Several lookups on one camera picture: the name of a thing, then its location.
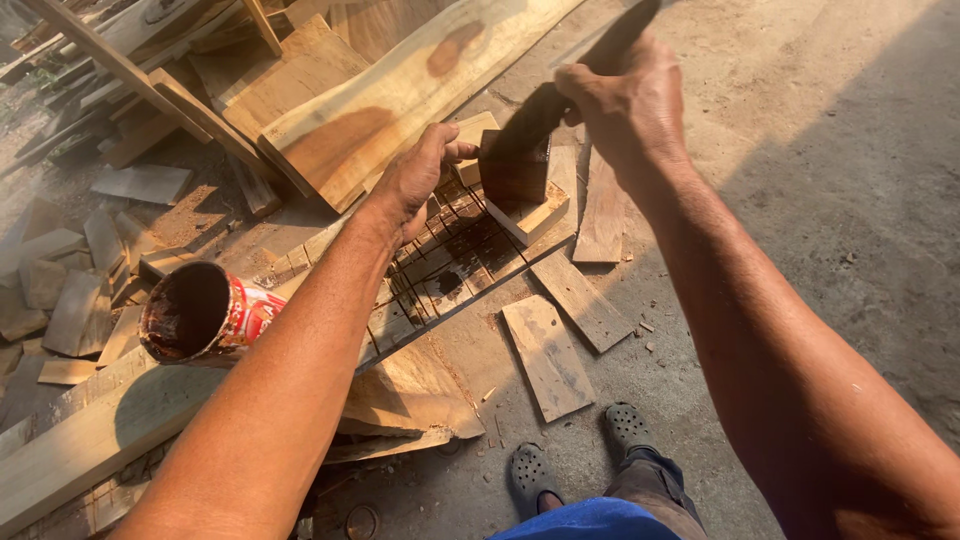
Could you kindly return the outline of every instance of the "dark brown stain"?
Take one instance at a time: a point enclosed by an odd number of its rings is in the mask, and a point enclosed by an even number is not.
[[[457,66],[460,53],[464,52],[471,41],[480,36],[484,24],[475,20],[446,35],[437,45],[430,58],[426,59],[426,72],[431,77],[441,77]]]
[[[320,191],[350,156],[395,122],[394,113],[382,107],[348,112],[302,135],[283,149],[283,156]]]

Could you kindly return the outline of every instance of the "dark pants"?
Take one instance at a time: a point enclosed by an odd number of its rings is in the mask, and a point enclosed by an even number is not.
[[[673,459],[637,448],[620,463],[620,474],[603,494],[639,504],[685,540],[706,540],[693,501],[684,493],[684,472]]]

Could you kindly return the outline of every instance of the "hand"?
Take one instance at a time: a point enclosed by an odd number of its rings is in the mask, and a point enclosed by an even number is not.
[[[601,77],[579,63],[558,69],[557,90],[576,103],[566,114],[566,124],[586,121],[590,140],[614,170],[658,172],[667,163],[689,161],[681,72],[673,50],[645,31],[624,66],[618,77]],[[644,176],[630,175],[620,182]],[[628,192],[636,189],[622,186]]]
[[[426,200],[440,180],[441,161],[459,163],[477,158],[473,144],[455,141],[460,126],[430,124],[410,150],[387,165],[367,202],[382,211],[402,232],[402,244],[417,237],[426,223]]]

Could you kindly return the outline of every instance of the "blue shirt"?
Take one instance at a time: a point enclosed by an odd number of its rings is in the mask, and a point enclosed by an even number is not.
[[[490,540],[681,540],[642,506],[595,497],[545,512]]]

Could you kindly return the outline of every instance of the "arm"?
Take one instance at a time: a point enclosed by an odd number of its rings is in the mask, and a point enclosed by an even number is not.
[[[286,538],[347,399],[393,253],[423,226],[441,159],[470,158],[434,124],[395,160],[163,462],[116,538]]]
[[[960,459],[821,321],[694,170],[680,68],[645,34],[623,77],[558,72],[597,150],[649,220],[710,396],[794,538],[960,536]]]

